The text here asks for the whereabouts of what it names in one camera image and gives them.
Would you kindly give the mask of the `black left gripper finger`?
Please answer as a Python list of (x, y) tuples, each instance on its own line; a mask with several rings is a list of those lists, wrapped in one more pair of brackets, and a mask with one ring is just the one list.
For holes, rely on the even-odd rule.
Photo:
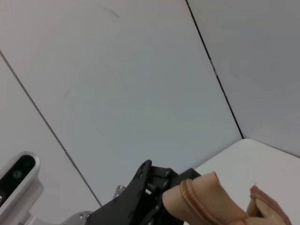
[(179, 185), (183, 180), (195, 179), (200, 176), (201, 175), (192, 168), (181, 174), (177, 174), (171, 168), (152, 166), (150, 169), (150, 192), (162, 193)]
[(172, 216), (163, 205), (162, 200), (147, 207), (141, 213), (141, 225), (183, 225), (184, 222)]

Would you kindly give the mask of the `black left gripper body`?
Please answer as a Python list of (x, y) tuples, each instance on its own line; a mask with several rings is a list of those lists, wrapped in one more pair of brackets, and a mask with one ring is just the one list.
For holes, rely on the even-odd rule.
[(140, 225), (144, 209), (162, 200), (162, 193), (150, 192), (150, 169), (146, 160), (124, 191), (88, 216), (89, 225)]

